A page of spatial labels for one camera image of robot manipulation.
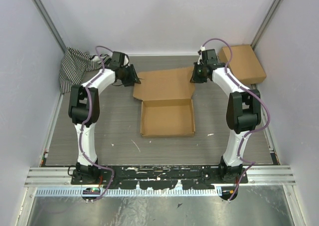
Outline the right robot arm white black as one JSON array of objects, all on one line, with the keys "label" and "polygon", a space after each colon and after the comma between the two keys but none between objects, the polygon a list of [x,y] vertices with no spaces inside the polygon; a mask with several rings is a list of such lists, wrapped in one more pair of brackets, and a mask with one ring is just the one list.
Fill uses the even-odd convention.
[{"label": "right robot arm white black", "polygon": [[226,151],[218,165],[218,176],[224,183],[231,183],[243,168],[243,155],[251,132],[261,123],[260,93],[244,86],[219,62],[214,49],[201,47],[199,59],[194,63],[191,83],[217,84],[228,96],[226,123],[230,129]]}]

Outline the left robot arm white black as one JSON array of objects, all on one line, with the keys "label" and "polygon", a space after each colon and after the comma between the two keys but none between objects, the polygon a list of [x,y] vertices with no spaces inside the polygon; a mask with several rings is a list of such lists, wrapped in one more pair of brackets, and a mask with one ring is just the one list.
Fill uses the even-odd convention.
[{"label": "left robot arm white black", "polygon": [[81,183],[95,184],[101,178],[101,167],[95,150],[95,126],[100,116],[99,95],[120,80],[123,86],[140,84],[129,56],[114,51],[108,67],[88,81],[71,87],[68,115],[77,134],[78,158],[72,178]]}]

